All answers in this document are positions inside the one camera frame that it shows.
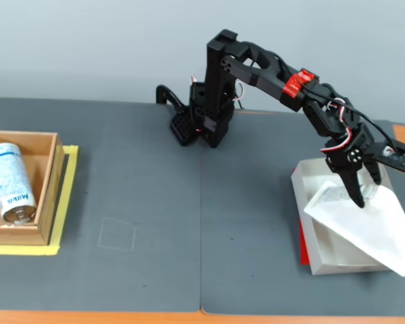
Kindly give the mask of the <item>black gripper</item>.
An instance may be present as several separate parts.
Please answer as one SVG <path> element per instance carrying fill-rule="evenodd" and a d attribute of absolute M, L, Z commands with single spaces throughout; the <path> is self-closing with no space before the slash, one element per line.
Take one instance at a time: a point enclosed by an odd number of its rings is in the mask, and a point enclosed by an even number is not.
<path fill-rule="evenodd" d="M 374 183 L 381 184 L 378 162 L 367 151 L 375 143 L 373 135 L 364 123 L 358 122 L 352 128 L 336 126 L 335 129 L 323 130 L 323 136 L 331 138 L 323 149 L 327 165 L 341 177 L 353 202 L 363 208 L 365 202 L 360 191 L 357 170 L 364 165 Z"/>

